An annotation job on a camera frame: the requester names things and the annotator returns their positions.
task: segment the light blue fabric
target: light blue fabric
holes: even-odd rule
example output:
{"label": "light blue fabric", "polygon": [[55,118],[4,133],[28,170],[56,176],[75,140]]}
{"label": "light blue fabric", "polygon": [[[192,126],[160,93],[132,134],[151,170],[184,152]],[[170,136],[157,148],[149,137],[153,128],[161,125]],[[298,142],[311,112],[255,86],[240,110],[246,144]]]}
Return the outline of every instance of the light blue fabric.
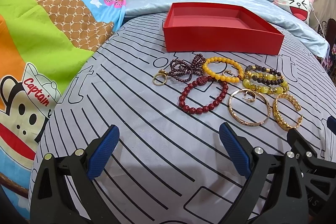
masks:
{"label": "light blue fabric", "polygon": [[212,2],[239,5],[259,15],[266,21],[288,30],[314,55],[325,58],[328,42],[300,19],[274,5],[269,0],[126,0],[126,18],[167,12],[174,2]]}

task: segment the ring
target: ring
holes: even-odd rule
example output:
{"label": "ring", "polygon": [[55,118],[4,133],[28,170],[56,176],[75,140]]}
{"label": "ring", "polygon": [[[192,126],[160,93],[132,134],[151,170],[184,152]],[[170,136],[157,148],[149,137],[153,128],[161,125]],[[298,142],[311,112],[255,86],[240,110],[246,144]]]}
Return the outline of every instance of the ring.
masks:
{"label": "ring", "polygon": [[[158,84],[158,83],[155,82],[155,80],[157,80],[156,77],[158,77],[158,76],[163,76],[164,77],[164,81],[162,83],[160,83],[160,84]],[[159,73],[157,73],[157,74],[154,75],[154,77],[153,77],[153,84],[154,85],[162,86],[165,83],[167,83],[167,74],[166,73],[159,71]]]}
{"label": "ring", "polygon": [[285,131],[288,131],[292,128],[298,128],[302,123],[303,115],[301,115],[298,118],[296,126],[289,125],[287,122],[285,122],[283,117],[281,117],[281,115],[280,115],[280,112],[279,112],[279,109],[278,109],[278,100],[280,98],[283,98],[283,99],[286,99],[286,100],[290,101],[291,104],[295,107],[295,109],[297,111],[301,110],[301,106],[300,106],[299,102],[292,95],[290,95],[288,93],[279,94],[278,97],[276,97],[276,99],[274,100],[274,103],[273,103],[273,114],[274,114],[275,119],[277,120],[277,123]]}
{"label": "ring", "polygon": [[[264,100],[264,102],[266,103],[266,106],[267,106],[267,111],[268,111],[268,114],[267,114],[267,117],[266,117],[265,120],[263,120],[262,122],[246,122],[246,121],[242,120],[241,118],[239,118],[239,117],[234,113],[234,111],[233,111],[233,109],[232,109],[231,101],[232,101],[232,98],[233,98],[234,95],[236,95],[236,94],[238,94],[238,93],[241,93],[241,92],[245,92],[244,96],[246,96],[247,94],[253,96],[253,99],[251,99],[251,98],[249,98],[249,99],[244,98],[244,99],[247,100],[249,103],[254,102],[255,99],[257,98],[257,96],[261,97],[261,98]],[[271,115],[271,107],[270,107],[270,105],[269,105],[269,102],[266,100],[266,98],[265,98],[262,94],[260,94],[259,92],[255,92],[255,91],[252,91],[252,90],[249,90],[249,89],[242,89],[242,90],[237,90],[237,91],[233,92],[233,93],[231,94],[230,98],[229,98],[229,103],[228,103],[228,105],[229,105],[229,111],[230,111],[231,116],[232,116],[236,121],[238,121],[239,123],[241,123],[241,124],[243,124],[243,125],[245,125],[245,126],[249,126],[249,127],[257,127],[257,126],[263,124],[264,122],[266,122],[266,120],[267,120],[267,119],[270,117],[270,115]]]}

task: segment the silver screw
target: silver screw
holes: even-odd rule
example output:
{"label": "silver screw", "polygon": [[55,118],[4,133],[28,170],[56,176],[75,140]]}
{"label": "silver screw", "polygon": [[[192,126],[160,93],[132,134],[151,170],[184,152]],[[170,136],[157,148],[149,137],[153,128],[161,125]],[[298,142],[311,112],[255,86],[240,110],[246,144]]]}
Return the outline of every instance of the silver screw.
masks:
{"label": "silver screw", "polygon": [[44,155],[45,160],[50,160],[52,158],[52,154],[48,153]]}
{"label": "silver screw", "polygon": [[261,147],[256,147],[254,149],[254,152],[256,152],[257,154],[261,155],[264,152],[264,150]]}
{"label": "silver screw", "polygon": [[75,155],[76,156],[81,156],[81,155],[83,155],[84,154],[84,150],[83,149],[77,149],[76,151],[75,151]]}
{"label": "silver screw", "polygon": [[288,156],[289,158],[294,158],[294,153],[293,153],[292,151],[288,151],[288,152],[287,152],[287,156]]}

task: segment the red box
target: red box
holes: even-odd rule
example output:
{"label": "red box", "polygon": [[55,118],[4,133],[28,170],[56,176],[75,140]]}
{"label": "red box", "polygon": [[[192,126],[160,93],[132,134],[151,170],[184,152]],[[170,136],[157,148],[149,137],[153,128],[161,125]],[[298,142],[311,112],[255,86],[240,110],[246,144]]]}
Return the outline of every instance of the red box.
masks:
{"label": "red box", "polygon": [[248,52],[278,55],[284,35],[244,7],[173,3],[163,26],[168,52]]}

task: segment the yellow beaded bracelet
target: yellow beaded bracelet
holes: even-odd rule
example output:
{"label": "yellow beaded bracelet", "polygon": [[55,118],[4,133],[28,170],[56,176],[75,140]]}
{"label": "yellow beaded bracelet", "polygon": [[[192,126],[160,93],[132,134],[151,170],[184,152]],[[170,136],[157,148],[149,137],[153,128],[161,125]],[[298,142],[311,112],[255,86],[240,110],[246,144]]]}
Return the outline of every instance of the yellow beaded bracelet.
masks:
{"label": "yellow beaded bracelet", "polygon": [[[220,74],[217,74],[217,73],[213,72],[212,70],[210,70],[208,68],[208,64],[211,63],[211,62],[216,62],[216,61],[233,65],[233,67],[235,67],[238,70],[239,75],[237,77],[227,77],[225,75],[220,75]],[[244,70],[241,67],[241,65],[239,65],[235,60],[232,60],[232,59],[229,59],[229,58],[226,58],[226,57],[211,57],[211,58],[208,58],[205,61],[205,63],[203,64],[202,68],[203,68],[204,72],[206,72],[208,75],[215,78],[216,80],[226,81],[228,83],[229,82],[238,83],[244,77]]]}

